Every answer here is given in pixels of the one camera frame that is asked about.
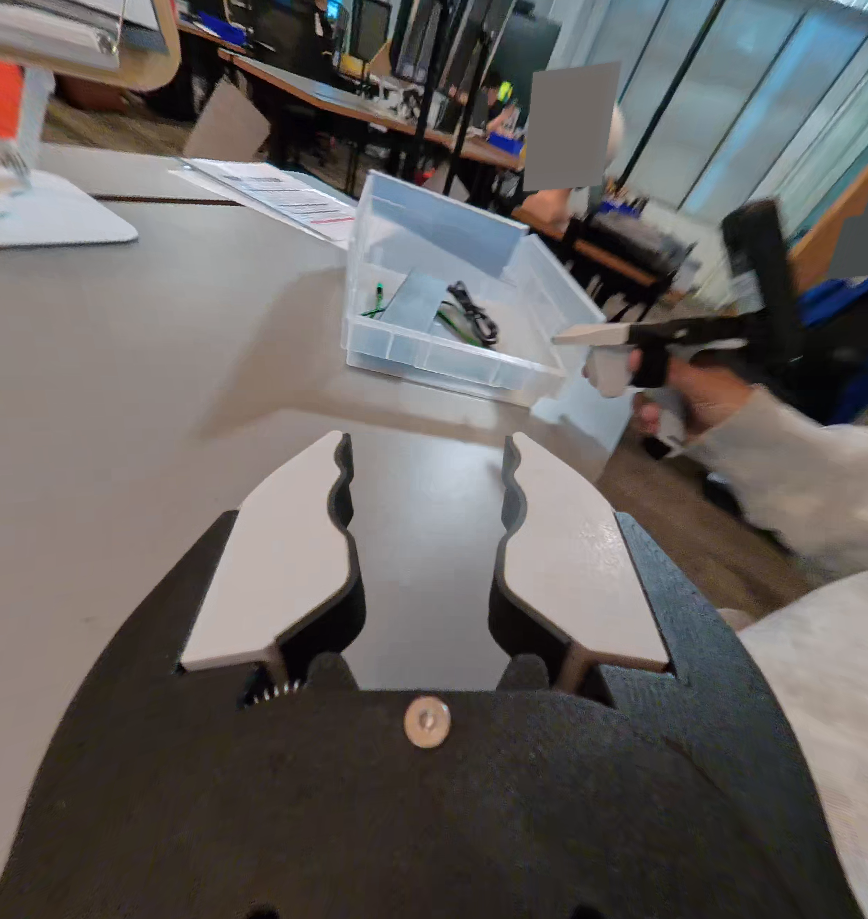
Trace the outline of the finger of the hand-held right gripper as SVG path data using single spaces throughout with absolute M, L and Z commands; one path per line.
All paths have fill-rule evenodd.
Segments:
M 555 346 L 622 347 L 629 344 L 632 324 L 581 324 L 553 336 Z

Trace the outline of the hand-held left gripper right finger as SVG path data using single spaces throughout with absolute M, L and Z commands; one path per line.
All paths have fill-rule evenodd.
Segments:
M 506 438 L 501 482 L 505 532 L 488 609 L 497 645 L 538 657 L 562 691 L 577 691 L 602 664 L 667 672 L 623 529 L 594 484 L 522 433 Z

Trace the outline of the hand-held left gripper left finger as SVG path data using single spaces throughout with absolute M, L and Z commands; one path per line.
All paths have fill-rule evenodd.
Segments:
M 187 672 L 264 667 L 304 684 L 366 622 L 350 485 L 351 437 L 334 430 L 281 465 L 239 506 L 179 658 Z

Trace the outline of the clear plastic bin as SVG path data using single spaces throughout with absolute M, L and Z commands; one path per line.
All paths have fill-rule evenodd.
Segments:
M 429 336 L 377 322 L 417 269 L 448 283 L 463 319 Z M 341 346 L 356 369 L 531 407 L 553 398 L 586 350 L 553 336 L 605 318 L 543 241 L 518 222 L 371 171 L 348 246 Z

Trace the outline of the person's right forearm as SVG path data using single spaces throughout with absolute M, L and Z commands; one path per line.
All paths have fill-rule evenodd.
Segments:
M 820 426 L 755 386 L 687 454 L 819 577 L 868 571 L 868 426 Z

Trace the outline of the person's right hand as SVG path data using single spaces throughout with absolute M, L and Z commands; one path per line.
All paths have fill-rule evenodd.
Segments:
M 670 357 L 666 387 L 675 390 L 684 409 L 686 441 L 693 441 L 739 412 L 757 387 L 710 361 L 693 363 Z M 645 392 L 633 397 L 632 423 L 648 437 L 658 437 L 660 406 Z

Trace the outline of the black bag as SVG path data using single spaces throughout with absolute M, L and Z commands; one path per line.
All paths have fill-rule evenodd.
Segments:
M 658 229 L 630 209 L 587 209 L 577 215 L 579 237 L 671 286 L 698 246 Z

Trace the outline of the person's grey clothing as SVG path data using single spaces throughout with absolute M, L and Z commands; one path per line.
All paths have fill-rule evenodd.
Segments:
M 868 571 L 758 622 L 739 610 L 719 613 L 739 633 L 797 735 L 868 917 Z

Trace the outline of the wooden workbench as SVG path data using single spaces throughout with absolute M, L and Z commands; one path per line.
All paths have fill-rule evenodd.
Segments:
M 405 137 L 416 135 L 415 127 L 406 119 L 354 94 L 265 63 L 259 63 L 248 56 L 225 48 L 219 48 L 218 55 L 220 59 L 231 64 L 246 76 L 253 77 L 314 109 L 330 112 L 351 121 L 370 124 Z M 524 167 L 522 155 L 505 152 L 479 137 L 468 137 L 463 141 L 460 158 L 498 169 L 507 169 L 518 174 L 523 171 Z

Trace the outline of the printed paper sheet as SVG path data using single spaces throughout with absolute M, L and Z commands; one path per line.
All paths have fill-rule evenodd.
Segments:
M 181 158 L 173 175 L 219 198 L 347 250 L 356 205 L 322 182 L 266 163 Z

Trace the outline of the wooden document stand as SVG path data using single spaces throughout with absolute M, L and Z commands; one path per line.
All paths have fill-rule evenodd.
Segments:
M 180 61 L 174 2 L 0 2 L 0 62 L 20 67 L 13 138 L 0 145 L 0 249 L 125 244 L 137 231 L 38 167 L 57 76 L 130 91 L 169 83 Z

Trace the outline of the cardboard sheet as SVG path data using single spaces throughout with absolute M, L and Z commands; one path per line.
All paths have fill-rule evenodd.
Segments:
M 183 147 L 182 159 L 251 163 L 263 160 L 269 121 L 245 93 L 223 78 L 201 110 Z

